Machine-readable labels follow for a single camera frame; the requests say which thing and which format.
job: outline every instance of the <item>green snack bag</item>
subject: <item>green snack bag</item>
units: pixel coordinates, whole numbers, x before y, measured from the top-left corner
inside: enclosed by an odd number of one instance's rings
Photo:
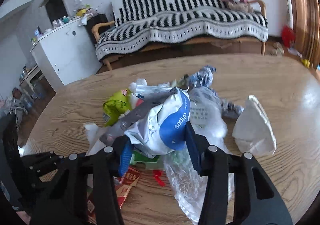
[[[129,93],[130,91],[126,89],[118,91],[103,104],[104,126],[112,126],[118,121],[121,114],[124,114],[127,110],[132,110]]]

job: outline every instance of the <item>wooden sofa armrest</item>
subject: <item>wooden sofa armrest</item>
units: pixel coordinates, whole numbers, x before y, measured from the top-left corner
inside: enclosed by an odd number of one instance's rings
[[[262,0],[250,0],[248,1],[249,4],[254,4],[254,3],[258,3],[261,7],[261,14],[264,17],[267,17],[267,13],[266,13],[266,4],[265,2],[263,2]]]
[[[96,41],[98,41],[100,39],[99,28],[103,27],[103,26],[111,26],[113,24],[115,24],[115,21],[102,22],[102,23],[98,23],[95,26],[93,26],[92,29],[91,29],[91,32],[93,33]]]

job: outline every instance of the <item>plastic bag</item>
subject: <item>plastic bag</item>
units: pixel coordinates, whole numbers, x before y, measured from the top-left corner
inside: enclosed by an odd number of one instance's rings
[[[227,125],[222,120],[221,100],[208,88],[193,88],[190,97],[190,122],[196,134],[207,138],[209,144],[230,153],[224,144]],[[208,177],[200,177],[193,169],[188,149],[163,156],[164,168],[180,208],[194,224],[200,218]],[[234,177],[229,174],[229,194],[234,191]]]
[[[187,147],[162,156],[162,160],[179,207],[193,224],[198,224],[208,177],[201,177],[193,169]],[[228,190],[228,200],[230,200],[234,191],[233,174],[229,174]]]
[[[152,86],[142,86],[142,88],[145,92],[139,94],[144,99],[154,94],[153,92],[172,89],[172,87]],[[190,100],[187,93],[176,89],[176,94],[170,95],[164,103],[153,107],[144,118],[133,123],[124,132],[135,149],[149,158],[181,150],[185,146],[184,128],[189,120]]]
[[[277,149],[270,120],[254,95],[247,98],[245,109],[235,124],[232,136],[242,153],[266,156],[273,155]]]

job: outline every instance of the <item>wipes package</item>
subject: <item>wipes package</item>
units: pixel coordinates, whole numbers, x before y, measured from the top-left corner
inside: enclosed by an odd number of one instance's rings
[[[141,90],[139,95],[147,97],[149,92],[163,92],[170,87],[153,87]],[[163,104],[152,108],[143,119],[135,122],[124,134],[142,154],[149,158],[165,155],[184,148],[184,132],[189,120],[190,99],[187,92],[178,89]]]

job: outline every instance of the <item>striped blanket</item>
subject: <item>striped blanket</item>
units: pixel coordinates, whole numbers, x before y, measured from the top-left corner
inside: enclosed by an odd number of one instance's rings
[[[267,19],[260,12],[228,10],[221,0],[113,0],[112,6],[116,28],[98,41],[99,60],[135,52],[149,42],[174,44],[199,35],[268,38]]]

